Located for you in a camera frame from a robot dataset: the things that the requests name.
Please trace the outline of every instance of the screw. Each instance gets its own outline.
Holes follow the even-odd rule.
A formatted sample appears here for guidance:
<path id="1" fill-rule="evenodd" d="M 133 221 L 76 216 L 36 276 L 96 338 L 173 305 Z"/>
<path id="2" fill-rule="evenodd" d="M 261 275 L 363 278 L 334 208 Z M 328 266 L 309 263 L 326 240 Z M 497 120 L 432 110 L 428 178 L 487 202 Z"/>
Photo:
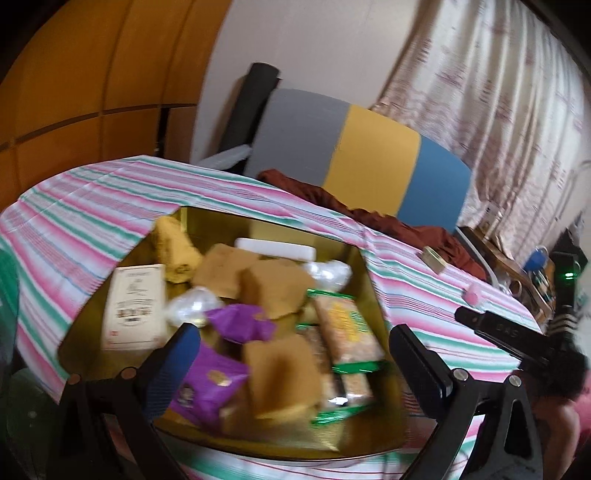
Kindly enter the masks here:
<path id="1" fill-rule="evenodd" d="M 453 371 L 453 377 L 460 382 L 465 382 L 468 380 L 468 372 L 466 372 L 463 368 L 456 368 Z"/>
<path id="2" fill-rule="evenodd" d="M 517 375 L 511 375 L 509 377 L 509 383 L 511 385 L 513 385 L 514 387 L 520 387 L 521 386 L 521 379 Z"/>
<path id="3" fill-rule="evenodd" d="M 137 370 L 134 367 L 124 368 L 123 371 L 121 372 L 121 378 L 123 380 L 131 380 L 132 378 L 135 377 L 136 373 L 137 373 Z"/>
<path id="4" fill-rule="evenodd" d="M 82 377 L 79 374 L 73 374 L 70 375 L 70 378 L 68 378 L 68 384 L 76 385 L 80 380 L 82 380 Z"/>

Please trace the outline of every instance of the pink object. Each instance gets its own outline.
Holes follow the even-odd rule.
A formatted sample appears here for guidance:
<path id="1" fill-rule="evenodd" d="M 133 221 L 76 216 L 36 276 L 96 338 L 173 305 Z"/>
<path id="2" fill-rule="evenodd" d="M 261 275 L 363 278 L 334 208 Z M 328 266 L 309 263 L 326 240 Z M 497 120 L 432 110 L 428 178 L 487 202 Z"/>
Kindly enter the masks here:
<path id="1" fill-rule="evenodd" d="M 587 373 L 587 380 L 581 395 L 574 403 L 574 409 L 579 414 L 581 425 L 581 435 L 579 448 L 582 447 L 588 439 L 591 439 L 591 372 Z"/>
<path id="2" fill-rule="evenodd" d="M 482 292 L 478 284 L 473 283 L 462 294 L 464 301 L 471 307 L 475 307 L 480 303 Z"/>

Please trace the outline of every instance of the desk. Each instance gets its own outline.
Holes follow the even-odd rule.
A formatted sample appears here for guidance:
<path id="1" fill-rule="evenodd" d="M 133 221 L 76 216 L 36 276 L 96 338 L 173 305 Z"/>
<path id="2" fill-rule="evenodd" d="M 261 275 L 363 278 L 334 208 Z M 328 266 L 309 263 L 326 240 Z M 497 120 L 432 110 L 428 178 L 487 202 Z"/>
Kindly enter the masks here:
<path id="1" fill-rule="evenodd" d="M 485 240 L 484 235 L 479 230 L 473 230 L 469 227 L 461 227 L 461 230 L 493 270 L 502 270 L 512 279 L 521 282 L 525 290 L 522 293 L 522 298 L 525 300 L 524 303 L 531 305 L 530 313 L 540 325 L 552 317 L 554 313 L 553 308 L 545 302 L 537 288 L 534 287 L 529 276 L 527 276 L 515 260 L 508 258 L 491 241 Z"/>
<path id="2" fill-rule="evenodd" d="M 59 174 L 24 193 L 0 216 L 0 249 L 14 253 L 19 269 L 18 349 L 56 401 L 66 380 L 57 348 L 73 319 L 118 262 L 149 233 L 154 219 L 185 205 L 279 223 L 355 245 L 366 261 L 388 325 L 407 323 L 450 368 L 466 368 L 475 378 L 502 381 L 518 364 L 454 321 L 456 308 L 466 305 L 463 289 L 480 282 L 465 272 L 448 266 L 434 275 L 418 250 L 259 181 L 142 156 Z M 539 331 L 525 307 L 480 284 L 482 309 Z M 405 448 L 349 468 L 288 468 L 188 443 L 173 442 L 170 447 L 199 478 L 378 480 L 404 471 L 433 427 L 410 393 L 405 405 L 410 417 Z M 479 420 L 473 421 L 452 466 L 452 478 L 461 474 L 479 425 Z M 125 452 L 122 443 L 119 447 Z"/>

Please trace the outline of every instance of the white wall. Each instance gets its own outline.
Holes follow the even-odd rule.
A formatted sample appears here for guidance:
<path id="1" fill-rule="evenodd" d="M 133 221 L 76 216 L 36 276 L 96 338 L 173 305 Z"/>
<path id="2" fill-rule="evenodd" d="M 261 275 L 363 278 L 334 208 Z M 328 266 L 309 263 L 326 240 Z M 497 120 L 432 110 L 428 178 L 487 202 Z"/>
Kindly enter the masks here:
<path id="1" fill-rule="evenodd" d="M 234 0 L 217 38 L 191 162 L 215 152 L 241 78 L 260 61 L 281 86 L 361 106 L 381 94 L 421 0 Z"/>

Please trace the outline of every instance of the chair backrest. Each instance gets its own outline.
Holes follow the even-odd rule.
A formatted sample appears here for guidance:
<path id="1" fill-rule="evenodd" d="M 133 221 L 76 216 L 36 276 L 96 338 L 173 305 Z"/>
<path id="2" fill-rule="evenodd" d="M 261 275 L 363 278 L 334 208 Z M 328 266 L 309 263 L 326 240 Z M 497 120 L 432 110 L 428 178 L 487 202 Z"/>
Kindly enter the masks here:
<path id="1" fill-rule="evenodd" d="M 365 108 L 303 90 L 275 90 L 245 175 L 277 168 L 325 188 L 349 208 L 452 231 L 470 183 L 455 155 Z"/>

